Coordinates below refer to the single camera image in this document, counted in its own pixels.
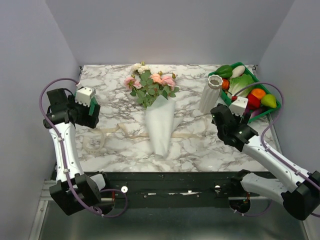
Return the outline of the white wrapping paper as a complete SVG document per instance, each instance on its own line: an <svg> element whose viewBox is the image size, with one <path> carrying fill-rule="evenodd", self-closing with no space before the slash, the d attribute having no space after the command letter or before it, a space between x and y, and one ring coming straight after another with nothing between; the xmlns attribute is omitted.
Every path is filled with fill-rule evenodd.
<svg viewBox="0 0 320 240"><path fill-rule="evenodd" d="M183 121L175 117L176 102L160 95L145 111L145 125L155 159L164 161L169 154L172 133Z"/></svg>

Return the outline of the pink rose flower bouquet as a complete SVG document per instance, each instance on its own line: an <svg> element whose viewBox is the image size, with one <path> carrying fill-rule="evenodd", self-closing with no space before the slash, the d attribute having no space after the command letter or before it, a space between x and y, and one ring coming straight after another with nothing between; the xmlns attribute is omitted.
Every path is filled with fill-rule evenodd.
<svg viewBox="0 0 320 240"><path fill-rule="evenodd" d="M176 85L177 75L164 75L162 71L153 73L145 62L138 62L131 67L131 75L124 81L130 95L137 98L137 103L144 108L150 107L159 97L174 98L180 88Z"/></svg>

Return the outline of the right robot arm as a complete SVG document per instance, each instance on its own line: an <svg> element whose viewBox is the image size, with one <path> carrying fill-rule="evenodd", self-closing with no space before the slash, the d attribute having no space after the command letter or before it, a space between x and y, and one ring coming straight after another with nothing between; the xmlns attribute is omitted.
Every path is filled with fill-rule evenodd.
<svg viewBox="0 0 320 240"><path fill-rule="evenodd" d="M210 111L212 123L217 127L217 135L225 145L255 159L264 166L274 179L267 179L253 172L242 170L238 179L230 183L230 191L241 196L245 192L255 193L277 202L297 220L304 221L320 205L320 173L308 172L288 160L270 147L248 125L245 118L232 114L223 104Z"/></svg>

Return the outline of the cream ribbon with gold letters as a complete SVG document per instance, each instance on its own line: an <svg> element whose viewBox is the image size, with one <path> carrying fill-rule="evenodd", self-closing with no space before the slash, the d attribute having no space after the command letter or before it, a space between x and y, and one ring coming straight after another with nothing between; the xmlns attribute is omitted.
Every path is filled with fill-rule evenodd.
<svg viewBox="0 0 320 240"><path fill-rule="evenodd" d="M99 147L98 148L89 148L88 144L89 144L89 137L88 136L84 136L83 137L83 142L82 142L82 148L90 154L97 154L98 152L100 152L100 150L104 147L106 139L108 136L110 136L111 134L114 134L118 131L122 131L124 137L129 138L129 139L138 139L138 138L149 138L149 134L148 131L147 132L143 132L141 134L137 134L137 135L133 135L133 134L129 134L127 127L124 123L119 123L116 125L116 127L114 128L96 128L93 129L91 132L96 134L96 135L100 135L100 142L99 142ZM191 132L176 132L175 130L173 131L172 135L171 135L171 139L202 139L203 136L201 134L197 134L197 133L191 133Z"/></svg>

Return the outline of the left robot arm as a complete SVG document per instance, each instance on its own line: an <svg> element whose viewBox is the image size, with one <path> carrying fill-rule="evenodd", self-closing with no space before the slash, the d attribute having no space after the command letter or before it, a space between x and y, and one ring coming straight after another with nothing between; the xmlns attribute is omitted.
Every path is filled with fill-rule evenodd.
<svg viewBox="0 0 320 240"><path fill-rule="evenodd" d="M49 188L52 199L70 216L87 206L94 207L107 197L111 185L101 172L88 176L84 173L76 146L76 125L94 129L99 122L100 105L91 87L80 87L74 94L68 89L48 91L50 106L43 125L49 130L56 155L56 184Z"/></svg>

